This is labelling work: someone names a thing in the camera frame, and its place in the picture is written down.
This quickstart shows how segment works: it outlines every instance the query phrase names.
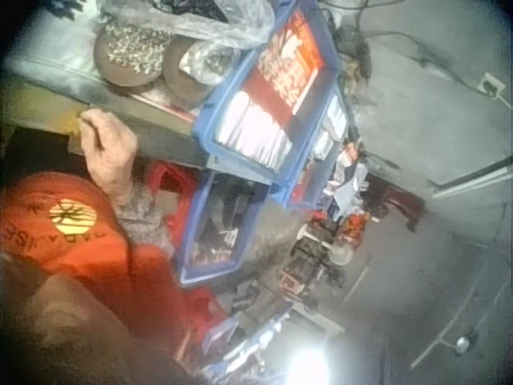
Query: person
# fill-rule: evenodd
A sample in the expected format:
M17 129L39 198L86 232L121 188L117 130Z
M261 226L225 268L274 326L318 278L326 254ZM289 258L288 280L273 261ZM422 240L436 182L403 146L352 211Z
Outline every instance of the person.
M40 172L2 192L4 369L18 383L202 383L179 364L189 326L168 231L132 176L137 138L98 108L79 130L94 184Z

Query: plastic bag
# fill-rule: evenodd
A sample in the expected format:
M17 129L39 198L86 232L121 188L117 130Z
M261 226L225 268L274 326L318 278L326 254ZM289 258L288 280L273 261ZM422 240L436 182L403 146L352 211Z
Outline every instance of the plastic bag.
M240 50L200 40L180 60L180 70L209 86L221 83L239 62Z
M214 1L228 24L195 14L167 14L157 10L148 0L97 0L103 11L142 28L166 30L241 50L269 40L274 12L267 0Z

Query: cable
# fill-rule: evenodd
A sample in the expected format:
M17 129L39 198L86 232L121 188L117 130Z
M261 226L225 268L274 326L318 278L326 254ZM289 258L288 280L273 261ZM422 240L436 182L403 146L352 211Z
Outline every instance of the cable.
M356 29L359 31L360 30L360 20L362 20L362 15L363 15L363 11L365 8L367 8L369 6L369 0L365 0L365 2L363 3L363 6L362 8L359 10L358 14L356 15L356 18L355 18L355 26L356 26Z
M391 2L379 2L377 4L369 4L369 1L366 1L366 4L363 6L339 6L327 1L322 1L322 3L326 4L327 6L332 6L333 8L338 8L340 10L365 10L367 8L375 8L377 6L395 6L396 4L401 4L405 1L406 0L393 0Z
M404 32L399 32L396 30L379 30L379 31L367 32L367 33L363 34L364 38L377 38L379 36L391 36L391 35L402 36L403 38L407 38L411 42L415 43L417 45L417 47L419 47L423 53L429 53L431 56L436 56L433 52L431 52L426 47L426 45L424 43L422 43L420 40L417 40L414 36L405 34ZM446 67L445 65L443 65L441 63L437 63L433 60L426 59L426 58L416 59L416 58L413 58L408 55L402 55L402 56L417 62L418 64L420 64L420 66L422 68L424 68L425 70L427 70L437 76L441 76L446 79L452 79L456 83L461 84L462 86L468 88L469 90L471 90L473 92L476 92L476 93L486 96L488 98L490 97L490 94L483 92L476 87L472 87L470 84L465 82L465 80L463 80L458 74L456 74L451 69L449 69L448 67Z

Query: blue plastic bin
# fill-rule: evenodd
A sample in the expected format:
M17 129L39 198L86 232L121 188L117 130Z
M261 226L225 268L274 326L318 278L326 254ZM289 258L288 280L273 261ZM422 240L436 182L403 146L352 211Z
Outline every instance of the blue plastic bin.
M322 196L322 190L326 186L329 177L333 173L333 167L335 165L335 162L337 160L338 154L340 154L341 151L341 144L343 140L347 137L348 131L349 131L349 117L347 116L347 108L345 107L344 99L341 97L340 88L336 86L333 90L333 93L329 94L329 98L324 106L324 108L321 110L321 118L317 122L317 130L322 129L321 123L323 119L325 118L326 112L328 110L329 101L331 101L331 98L333 95L338 96L338 100L340 102L340 105L342 107L342 110L344 111L346 117L348 118L348 123L346 124L345 130L344 130L344 136L342 137L342 140L338 143L335 143L331 150L329 151L328 156L323 161L318 161L317 164L315 164L315 169L312 171L312 177L310 178L308 185L306 186L306 189L303 193L303 197L300 201L293 201L292 194L294 189L296 188L297 180L299 179L299 176L301 174L301 170L305 167L306 162L308 161L308 153L305 156L305 159L301 163L301 168L299 168L300 172L297 174L297 177L295 180L287 185L287 186L280 186L278 184L274 184L271 188L271 197L273 197L274 200L276 200L278 203L280 203L282 206L288 208L288 209L308 209L308 210L315 210L317 209L317 202L321 199Z
M205 205L207 204L215 179L226 177L227 174L205 170L201 173L198 191L192 198L181 247L176 253L177 267L180 274L180 282L183 285L190 285L210 278L225 275L237 270L242 264L244 252L252 235L252 230L261 210L262 205L269 193L269 186L255 184L253 195L239 227L232 254L228 261L213 262L208 265L194 265L192 260L192 248L198 240L199 227L204 215L208 215Z
M280 170L275 172L243 156L230 148L226 148L215 140L216 130L222 122L232 97L240 90L250 71L254 68L265 46L247 51L242 56L239 67L207 98L196 119L193 134L202 147L211 155L223 161L237 164L239 167L257 172L263 178L273 180L275 184L286 186L297 180L309 154L313 138L317 131L321 112L331 95L340 72L340 63L333 44L329 28L320 11L317 1L298 0L279 1L274 6L276 24L273 34L283 28L296 9L300 9L307 21L317 48L325 62L315 78L309 93L305 97L297 114L289 122L287 134L292 142L292 149L286 156Z

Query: clutter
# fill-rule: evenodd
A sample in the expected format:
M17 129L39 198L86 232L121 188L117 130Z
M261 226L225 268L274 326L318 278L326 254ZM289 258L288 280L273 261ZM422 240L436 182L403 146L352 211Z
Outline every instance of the clutter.
M321 128L317 133L317 138L313 142L312 156L315 159L324 160L333 147L332 136L324 128Z
M273 170L280 169L292 147L272 116L243 91L230 102L216 140Z
M232 251L253 195L250 182L218 178L204 206L191 252L193 266L232 259Z
M153 6L170 14L197 14L219 22L228 22L213 0L153 0Z
M98 0L97 3L100 10L121 22L243 50L266 43L274 26L273 8L266 0L215 0L220 12L207 1ZM182 13L187 9L202 15ZM228 22L214 19L222 19L221 14Z
M200 40L185 52L179 68L202 84L215 86L235 68L240 50Z
M344 137L347 127L347 116L342 109L338 95L335 94L329 102L328 111L322 122L322 127L329 132L332 139L339 141Z

